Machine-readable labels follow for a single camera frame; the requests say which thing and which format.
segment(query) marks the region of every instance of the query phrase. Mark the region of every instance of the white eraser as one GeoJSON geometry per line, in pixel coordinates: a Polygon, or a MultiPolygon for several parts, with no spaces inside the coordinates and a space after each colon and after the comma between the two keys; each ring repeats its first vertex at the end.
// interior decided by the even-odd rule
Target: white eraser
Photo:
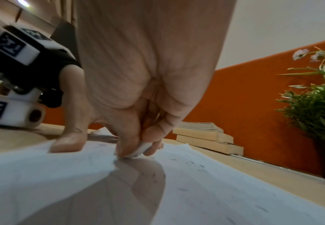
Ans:
{"type": "Polygon", "coordinates": [[[148,150],[153,144],[152,143],[146,143],[146,142],[141,142],[140,145],[138,146],[138,149],[135,152],[132,152],[129,155],[124,156],[123,158],[136,158],[143,154],[146,150],[148,150]]]}

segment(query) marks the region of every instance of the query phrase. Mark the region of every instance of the paper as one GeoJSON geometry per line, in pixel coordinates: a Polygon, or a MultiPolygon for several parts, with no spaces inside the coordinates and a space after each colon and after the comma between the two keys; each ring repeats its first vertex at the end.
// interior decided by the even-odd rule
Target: paper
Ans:
{"type": "Polygon", "coordinates": [[[51,144],[0,155],[0,225],[325,225],[325,208],[188,145],[118,160],[114,144],[51,144]]]}

